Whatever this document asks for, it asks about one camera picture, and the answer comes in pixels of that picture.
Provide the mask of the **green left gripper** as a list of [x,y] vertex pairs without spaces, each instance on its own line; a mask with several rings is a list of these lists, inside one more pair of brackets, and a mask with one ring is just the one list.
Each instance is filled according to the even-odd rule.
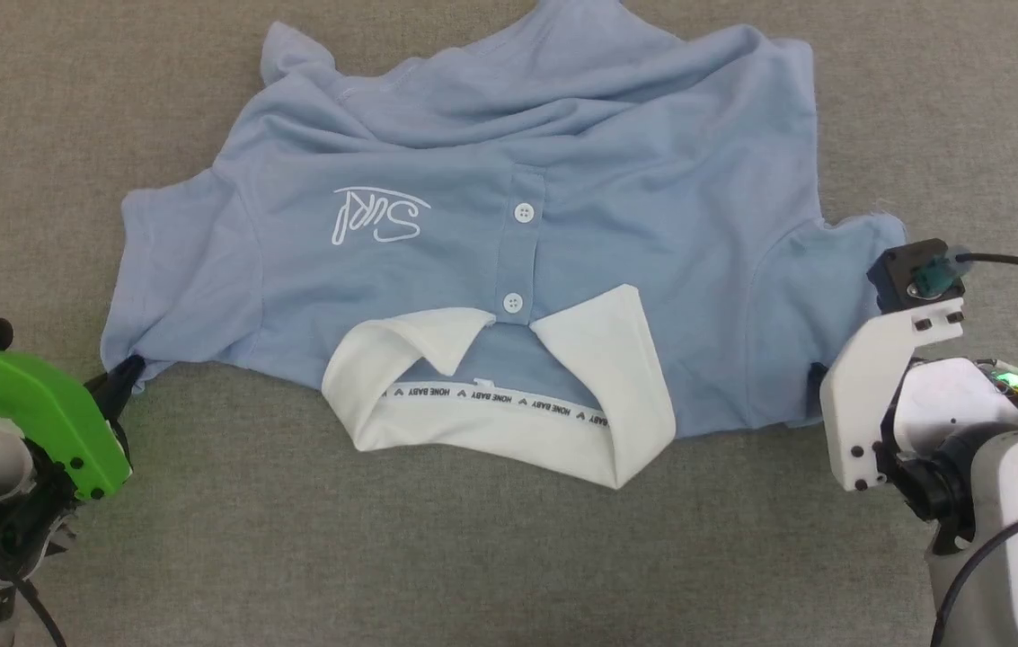
[[77,499],[115,494],[132,475],[111,428],[134,393],[146,361],[131,355],[82,385],[46,361],[0,351],[0,466],[32,466],[29,445],[61,463]]

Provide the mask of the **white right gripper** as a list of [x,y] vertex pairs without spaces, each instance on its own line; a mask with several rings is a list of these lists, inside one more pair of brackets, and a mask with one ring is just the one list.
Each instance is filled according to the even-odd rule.
[[809,397],[819,397],[830,470],[847,492],[876,484],[872,446],[916,350],[963,335],[963,299],[940,300],[862,324],[828,369],[810,365]]

